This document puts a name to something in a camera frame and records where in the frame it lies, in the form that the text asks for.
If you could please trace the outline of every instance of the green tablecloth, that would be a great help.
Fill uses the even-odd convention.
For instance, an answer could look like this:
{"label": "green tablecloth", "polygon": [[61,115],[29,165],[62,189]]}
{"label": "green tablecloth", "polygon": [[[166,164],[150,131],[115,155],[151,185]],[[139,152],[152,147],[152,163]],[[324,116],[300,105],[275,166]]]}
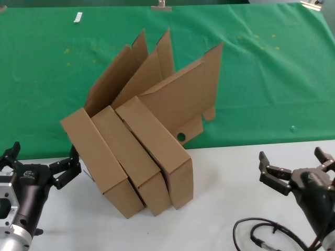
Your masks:
{"label": "green tablecloth", "polygon": [[186,148],[335,139],[334,40],[322,14],[300,4],[9,8],[0,15],[0,150],[20,141],[20,158],[66,156],[59,120],[142,28],[152,50],[168,27],[177,69],[225,44],[216,119]]}

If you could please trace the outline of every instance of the table surface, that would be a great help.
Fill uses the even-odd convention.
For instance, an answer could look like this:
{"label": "table surface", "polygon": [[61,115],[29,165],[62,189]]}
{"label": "table surface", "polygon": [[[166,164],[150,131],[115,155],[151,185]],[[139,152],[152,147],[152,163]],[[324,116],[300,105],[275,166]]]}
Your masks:
{"label": "table surface", "polygon": [[[157,217],[144,209],[126,220],[82,173],[62,190],[51,189],[38,225],[44,234],[34,238],[30,250],[235,250],[232,227],[237,220],[252,216],[288,227],[309,245],[315,234],[294,196],[285,197],[259,182],[258,155],[264,151],[273,165],[288,169],[315,167],[316,146],[335,154],[335,141],[188,150],[193,159],[194,200]],[[249,239],[253,224],[237,229],[242,251],[260,250]],[[256,235],[278,249],[301,250],[270,229],[259,229]]]}

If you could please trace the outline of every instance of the brown cardboard box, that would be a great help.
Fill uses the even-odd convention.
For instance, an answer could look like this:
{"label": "brown cardboard box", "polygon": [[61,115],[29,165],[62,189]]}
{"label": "brown cardboard box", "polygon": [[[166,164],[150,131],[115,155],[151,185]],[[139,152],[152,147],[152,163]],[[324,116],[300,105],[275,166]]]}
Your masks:
{"label": "brown cardboard box", "polygon": [[118,108],[132,97],[140,95],[155,84],[174,74],[174,62],[170,30],[158,41],[156,48],[143,62],[133,77],[111,103],[113,109]]}
{"label": "brown cardboard box", "polygon": [[126,218],[141,211],[143,203],[86,111],[76,111],[61,124],[100,192]]}
{"label": "brown cardboard box", "polygon": [[137,98],[116,109],[128,129],[163,170],[172,205],[193,199],[192,159],[150,110]]}
{"label": "brown cardboard box", "polygon": [[201,115],[208,121],[215,117],[222,46],[138,96],[175,138],[185,136],[181,144],[203,132]]}
{"label": "brown cardboard box", "polygon": [[85,110],[93,117],[109,106],[148,57],[144,30],[132,44],[126,45],[88,93]]}
{"label": "brown cardboard box", "polygon": [[169,208],[171,200],[160,169],[111,106],[92,121],[152,214],[156,216]]}

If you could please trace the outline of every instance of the black cable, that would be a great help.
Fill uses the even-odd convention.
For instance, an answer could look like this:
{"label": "black cable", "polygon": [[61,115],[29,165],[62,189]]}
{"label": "black cable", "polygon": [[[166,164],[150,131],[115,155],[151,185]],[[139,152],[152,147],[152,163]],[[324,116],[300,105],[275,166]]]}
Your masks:
{"label": "black cable", "polygon": [[[257,225],[255,225],[250,232],[250,239],[258,246],[261,247],[261,245],[264,243],[264,241],[262,241],[261,239],[256,238],[253,233],[254,231],[261,226],[271,226],[274,228],[274,232],[276,230],[281,231],[282,233],[286,234],[288,237],[292,238],[302,249],[303,251],[310,251],[311,249],[309,249],[309,247],[296,235],[294,234],[291,230],[289,230],[288,228],[274,222],[274,221],[270,221],[268,219],[264,219],[264,218],[245,218],[242,220],[239,220],[235,223],[234,227],[233,227],[233,232],[232,232],[232,237],[233,237],[233,241],[234,241],[234,245],[237,251],[241,251],[241,249],[239,248],[237,241],[236,241],[236,228],[238,226],[238,224],[245,222],[245,221],[265,221],[267,223],[259,223]],[[317,245],[316,247],[314,247],[312,250],[316,251],[321,247],[321,245]]]}
{"label": "black cable", "polygon": [[317,237],[315,238],[315,240],[313,241],[313,243],[310,245],[310,247],[308,247],[296,234],[294,234],[291,230],[289,230],[288,228],[274,222],[274,221],[270,221],[264,218],[245,218],[242,220],[239,220],[235,223],[233,230],[232,230],[232,238],[234,241],[234,245],[237,251],[241,251],[241,249],[239,248],[237,241],[236,241],[236,228],[238,226],[238,224],[240,224],[241,222],[245,222],[245,221],[265,221],[267,223],[259,223],[257,225],[255,225],[254,227],[252,227],[251,231],[250,231],[250,239],[259,247],[262,247],[262,245],[266,245],[264,241],[262,241],[261,239],[258,239],[254,236],[254,232],[258,227],[261,226],[271,226],[273,227],[273,233],[276,232],[276,230],[281,231],[282,233],[286,234],[288,237],[290,237],[291,239],[293,239],[302,249],[303,251],[316,251],[321,247],[321,243],[319,243],[317,245],[317,243],[320,241],[320,239],[322,237],[324,237],[327,227],[329,225],[329,222],[331,221],[331,218],[334,215],[334,207],[335,207],[335,199],[333,197],[333,195],[331,194],[329,196],[330,199],[330,204],[331,204],[331,208],[330,208],[330,213],[328,218],[325,220],[325,222],[323,223],[323,227],[321,228],[320,233],[317,235]]}

